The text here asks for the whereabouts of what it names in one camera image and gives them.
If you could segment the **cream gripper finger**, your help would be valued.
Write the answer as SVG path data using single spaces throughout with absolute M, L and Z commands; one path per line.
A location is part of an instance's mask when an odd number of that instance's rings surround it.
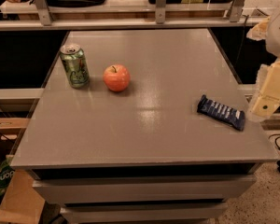
M 257 74 L 256 92 L 250 102 L 250 113 L 269 118 L 280 106 L 280 59 L 262 64 Z
M 267 36 L 267 27 L 269 21 L 270 18 L 267 17 L 258 24 L 256 24 L 248 31 L 246 37 L 255 41 L 265 40 Z

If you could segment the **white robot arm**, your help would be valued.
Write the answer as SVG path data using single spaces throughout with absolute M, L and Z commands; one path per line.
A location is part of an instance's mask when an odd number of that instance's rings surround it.
M 264 40 L 266 50 L 276 57 L 274 63 L 260 66 L 246 113 L 249 120 L 261 122 L 280 106 L 280 5 L 272 15 L 250 29 L 247 37 Z

